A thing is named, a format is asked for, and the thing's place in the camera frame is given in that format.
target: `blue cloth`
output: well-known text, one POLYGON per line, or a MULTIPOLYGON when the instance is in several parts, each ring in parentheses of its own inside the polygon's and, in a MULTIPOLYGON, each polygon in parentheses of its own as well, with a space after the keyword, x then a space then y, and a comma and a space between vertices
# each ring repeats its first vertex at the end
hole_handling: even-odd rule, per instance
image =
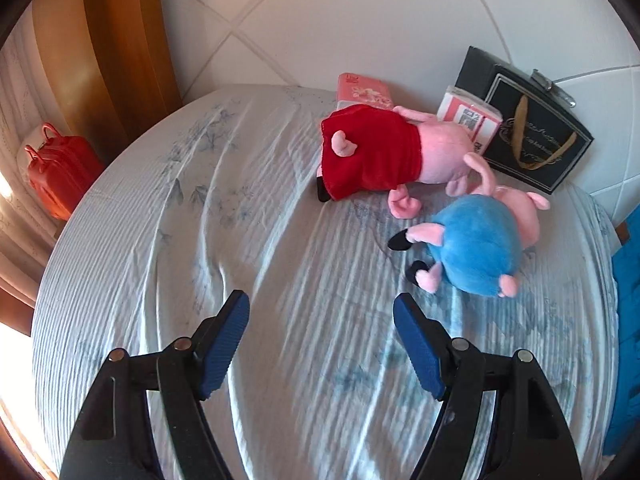
POLYGON ((614 254, 613 277, 618 282, 619 370, 616 401, 604 441, 604 454, 614 455, 640 423, 640 207, 626 219, 630 238, 614 254))
POLYGON ((495 198, 460 197, 432 221, 444 225, 445 231, 442 247, 429 244, 431 254, 460 290, 497 296, 500 276, 513 276, 520 267, 518 226, 507 206, 495 198))

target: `blue gripper pad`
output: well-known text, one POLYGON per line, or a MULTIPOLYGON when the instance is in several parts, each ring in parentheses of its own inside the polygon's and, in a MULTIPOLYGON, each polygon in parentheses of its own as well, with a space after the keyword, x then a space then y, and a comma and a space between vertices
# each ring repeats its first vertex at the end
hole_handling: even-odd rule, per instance
POLYGON ((446 387, 440 376, 441 358, 420 326, 428 321, 410 294, 400 294, 394 301, 394 323, 420 386, 435 399, 442 400, 446 387))
POLYGON ((244 329, 249 323, 249 297, 244 292, 234 291, 216 316, 216 320, 218 318, 223 318, 222 325, 202 360, 203 373, 200 382, 200 395, 204 399, 208 399, 215 390, 222 386, 222 382, 225 380, 231 359, 236 353, 244 329))

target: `sunlight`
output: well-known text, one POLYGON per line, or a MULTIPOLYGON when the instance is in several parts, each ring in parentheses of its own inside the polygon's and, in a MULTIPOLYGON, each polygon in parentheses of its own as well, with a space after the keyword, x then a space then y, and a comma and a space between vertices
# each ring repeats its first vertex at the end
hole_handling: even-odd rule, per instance
POLYGON ((5 198, 11 198, 12 193, 11 186, 9 186, 4 175, 0 173, 0 194, 5 198))
POLYGON ((55 479, 35 409, 31 338, 0 323, 0 419, 31 466, 55 479))

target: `george pig plush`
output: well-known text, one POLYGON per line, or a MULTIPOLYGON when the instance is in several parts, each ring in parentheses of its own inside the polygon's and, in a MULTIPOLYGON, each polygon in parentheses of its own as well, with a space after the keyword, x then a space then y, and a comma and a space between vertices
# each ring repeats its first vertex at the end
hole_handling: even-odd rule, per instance
POLYGON ((406 276, 432 294, 446 279, 465 292, 512 298, 518 291, 522 251, 540 238, 538 209, 549 209, 549 202, 538 193, 496 186, 479 155, 468 153, 464 159, 482 175, 482 184, 431 222, 399 232, 388 246, 405 251, 416 242, 428 244, 435 264, 416 261, 406 276))
POLYGON ((422 206, 409 196, 409 182, 447 184, 449 196, 467 191, 470 170, 463 157, 474 146, 466 126, 400 106, 381 110, 358 104, 332 113, 321 129, 317 178, 321 202, 341 200, 360 190, 388 190, 391 214, 409 219, 422 206))

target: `red dress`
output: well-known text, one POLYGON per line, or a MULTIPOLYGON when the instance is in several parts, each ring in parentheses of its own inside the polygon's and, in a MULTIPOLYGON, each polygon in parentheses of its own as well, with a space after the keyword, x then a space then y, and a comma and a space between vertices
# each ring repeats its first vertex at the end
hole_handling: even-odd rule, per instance
POLYGON ((422 169, 418 128, 391 110, 353 105, 322 121, 322 180, 329 195, 340 200, 366 189, 382 191, 414 182, 422 169), (331 148, 342 130, 358 145, 351 156, 331 148))

